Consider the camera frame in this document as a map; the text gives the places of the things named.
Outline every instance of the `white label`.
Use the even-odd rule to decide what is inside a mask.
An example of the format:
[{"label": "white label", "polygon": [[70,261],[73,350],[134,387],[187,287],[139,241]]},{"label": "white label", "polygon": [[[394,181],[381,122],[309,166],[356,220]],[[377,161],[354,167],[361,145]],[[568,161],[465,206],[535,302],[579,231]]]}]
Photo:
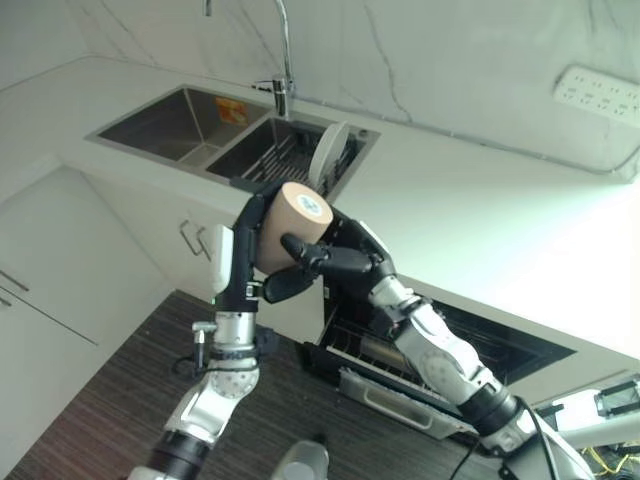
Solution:
[{"label": "white label", "polygon": [[322,215],[322,206],[309,195],[298,195],[298,205],[300,205],[309,215],[313,215],[314,217]]}]

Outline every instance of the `drawer handle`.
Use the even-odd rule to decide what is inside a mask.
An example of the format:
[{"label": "drawer handle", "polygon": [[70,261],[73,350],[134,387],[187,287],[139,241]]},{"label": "drawer handle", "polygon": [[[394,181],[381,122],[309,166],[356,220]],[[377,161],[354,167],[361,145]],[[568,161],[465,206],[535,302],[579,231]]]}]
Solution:
[{"label": "drawer handle", "polygon": [[7,280],[9,280],[11,283],[13,283],[16,287],[18,287],[20,290],[22,290],[23,292],[28,292],[29,291],[29,287],[27,287],[24,283],[19,282],[18,280],[16,280],[15,278],[13,278],[11,275],[9,275],[6,272],[3,272],[2,270],[0,270],[0,275],[3,276],[4,278],[6,278]]},{"label": "drawer handle", "polygon": [[191,245],[191,242],[189,241],[187,234],[184,232],[184,228],[187,225],[189,225],[189,220],[185,220],[180,224],[180,235],[182,235],[182,238],[184,239],[185,243],[189,247],[189,250],[191,250],[191,253],[193,253],[193,255],[197,257],[203,252],[202,244],[200,244],[200,250],[196,250],[195,248],[193,248],[193,245]]},{"label": "drawer handle", "polygon": [[[374,396],[380,397],[380,400],[384,402],[384,404],[380,403],[379,400],[376,400]],[[371,408],[378,410],[382,413],[386,413],[392,418],[403,422],[413,428],[418,430],[429,430],[433,425],[433,417],[426,418],[426,423],[416,421],[414,418],[410,418],[407,415],[403,414],[401,409],[407,410],[407,413],[415,412],[416,416],[424,417],[424,412],[418,411],[417,408],[411,405],[410,401],[403,401],[400,398],[393,398],[391,395],[385,394],[384,392],[376,392],[372,391],[372,389],[367,388],[363,395],[364,402],[369,405]]]},{"label": "drawer handle", "polygon": [[206,228],[200,227],[200,230],[198,230],[198,232],[196,233],[196,240],[198,240],[198,244],[202,249],[201,251],[204,252],[204,256],[207,257],[207,260],[211,261],[211,253],[209,253],[207,245],[204,243],[204,240],[202,240],[202,234],[206,232],[206,230]]}]

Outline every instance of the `white cabinet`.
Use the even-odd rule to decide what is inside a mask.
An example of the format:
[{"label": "white cabinet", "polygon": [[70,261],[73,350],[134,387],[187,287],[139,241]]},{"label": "white cabinet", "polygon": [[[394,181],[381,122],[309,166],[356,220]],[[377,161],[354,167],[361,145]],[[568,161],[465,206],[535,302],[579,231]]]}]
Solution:
[{"label": "white cabinet", "polygon": [[[90,177],[90,181],[175,288],[211,301],[215,292],[211,286],[210,262],[203,253],[192,253],[180,228],[182,226],[192,248],[198,251],[201,248],[198,231],[205,229],[201,239],[206,243],[211,227],[231,226],[235,215],[152,187],[133,190],[95,177]],[[257,319],[261,325],[296,341],[316,341],[324,325],[321,282],[277,305],[261,302]]]},{"label": "white cabinet", "polygon": [[210,302],[210,262],[202,244],[210,243],[212,226],[230,225],[235,217],[152,187],[133,190],[95,177],[90,181],[173,286]]},{"label": "white cabinet", "polygon": [[0,289],[0,478],[99,366],[95,345]]},{"label": "white cabinet", "polygon": [[96,344],[119,344],[163,277],[82,174],[59,169],[0,206],[0,287]]},{"label": "white cabinet", "polygon": [[169,291],[79,172],[0,205],[0,478]]}]

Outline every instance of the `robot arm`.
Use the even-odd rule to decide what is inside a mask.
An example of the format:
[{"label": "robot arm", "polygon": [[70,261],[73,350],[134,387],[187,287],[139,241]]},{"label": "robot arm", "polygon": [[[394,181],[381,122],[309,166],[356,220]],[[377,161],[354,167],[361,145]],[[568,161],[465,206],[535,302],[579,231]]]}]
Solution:
[{"label": "robot arm", "polygon": [[216,250],[224,258],[214,265],[214,285],[221,292],[215,299],[215,322],[193,325],[193,359],[203,376],[171,414],[146,466],[135,468],[129,480],[195,480],[234,409],[256,386],[260,376],[254,342],[259,293],[253,279],[256,242],[282,183],[254,195],[233,229],[220,227],[216,232]]},{"label": "robot arm", "polygon": [[398,280],[386,247],[364,225],[334,210],[336,224],[324,245],[284,235],[283,247],[303,269],[338,281],[379,315],[371,327],[392,340],[415,371],[474,426],[483,446],[503,458],[509,480],[593,480],[578,453],[514,397],[456,337],[430,301]]}]

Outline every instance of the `orange sticker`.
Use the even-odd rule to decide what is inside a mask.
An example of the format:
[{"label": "orange sticker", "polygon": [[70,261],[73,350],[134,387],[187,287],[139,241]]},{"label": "orange sticker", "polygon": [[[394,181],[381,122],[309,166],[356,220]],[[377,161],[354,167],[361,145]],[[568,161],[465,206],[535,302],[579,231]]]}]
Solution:
[{"label": "orange sticker", "polygon": [[216,105],[218,106],[220,120],[223,122],[243,127],[249,125],[247,106],[244,103],[230,98],[216,97]]}]

